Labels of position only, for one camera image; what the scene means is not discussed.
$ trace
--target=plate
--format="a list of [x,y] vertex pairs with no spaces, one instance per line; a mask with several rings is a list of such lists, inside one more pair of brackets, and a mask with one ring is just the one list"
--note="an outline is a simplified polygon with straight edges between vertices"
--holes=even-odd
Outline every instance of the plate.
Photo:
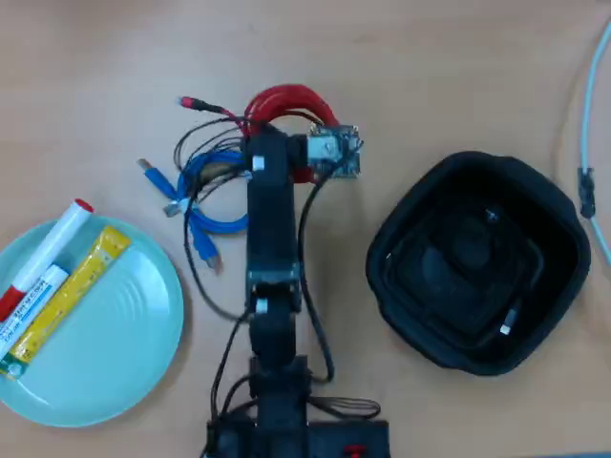
[[[34,227],[0,253],[0,291],[53,227]],[[134,226],[92,216],[56,263],[72,272],[107,224],[132,240],[57,327],[17,381],[0,376],[0,399],[52,427],[86,427],[136,405],[159,382],[179,345],[182,290],[161,248]]]

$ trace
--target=table surface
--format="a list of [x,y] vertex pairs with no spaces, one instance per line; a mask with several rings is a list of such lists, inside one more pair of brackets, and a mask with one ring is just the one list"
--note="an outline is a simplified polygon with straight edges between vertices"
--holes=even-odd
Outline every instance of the table surface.
[[[307,233],[308,275],[337,365],[324,392],[379,400],[399,457],[611,449],[611,283],[598,255],[553,334],[521,367],[493,379],[438,368],[398,339],[364,275],[381,222],[449,153],[517,156],[576,195],[584,63],[609,14],[608,2],[587,0],[0,0],[0,245],[80,196],[158,241],[187,295],[179,353],[139,406],[80,430],[33,425],[0,406],[2,455],[199,456],[230,325],[192,295],[181,223],[161,213],[163,197],[135,161],[147,157],[176,176],[174,143],[200,119],[174,104],[177,95],[238,112],[282,82],[314,88],[367,143],[362,178],[329,186]],[[610,77],[607,58],[592,161],[608,231]],[[298,209],[305,193],[297,192]],[[237,215],[243,186],[207,208]],[[206,272],[204,281],[238,310],[245,241],[219,246],[225,272]],[[317,355],[305,315],[299,328],[301,350]],[[223,391],[245,372],[248,355],[242,333]],[[312,359],[320,368],[320,357]]]

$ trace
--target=black container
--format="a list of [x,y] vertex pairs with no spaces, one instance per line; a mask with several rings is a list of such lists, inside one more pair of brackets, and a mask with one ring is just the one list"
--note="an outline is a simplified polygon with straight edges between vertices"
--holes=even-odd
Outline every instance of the black container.
[[516,367],[578,294],[590,245],[571,200],[512,157],[451,155],[384,222],[367,260],[384,319],[435,363]]

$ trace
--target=yellow tube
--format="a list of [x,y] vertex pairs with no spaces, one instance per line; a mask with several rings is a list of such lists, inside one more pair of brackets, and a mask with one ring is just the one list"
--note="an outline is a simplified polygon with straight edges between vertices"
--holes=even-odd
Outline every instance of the yellow tube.
[[24,335],[0,361],[0,372],[18,379],[57,326],[130,243],[131,241],[114,227],[106,226],[87,257],[76,267]]

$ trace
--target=marker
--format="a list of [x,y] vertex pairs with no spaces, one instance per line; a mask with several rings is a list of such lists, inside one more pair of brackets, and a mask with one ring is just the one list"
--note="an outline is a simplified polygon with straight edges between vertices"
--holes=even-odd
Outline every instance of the marker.
[[11,314],[93,212],[94,207],[80,198],[68,207],[0,299],[0,322]]
[[67,278],[68,272],[52,264],[34,287],[28,291],[26,297],[0,326],[0,359],[9,353],[12,346],[26,332],[34,318],[45,308],[47,302]]

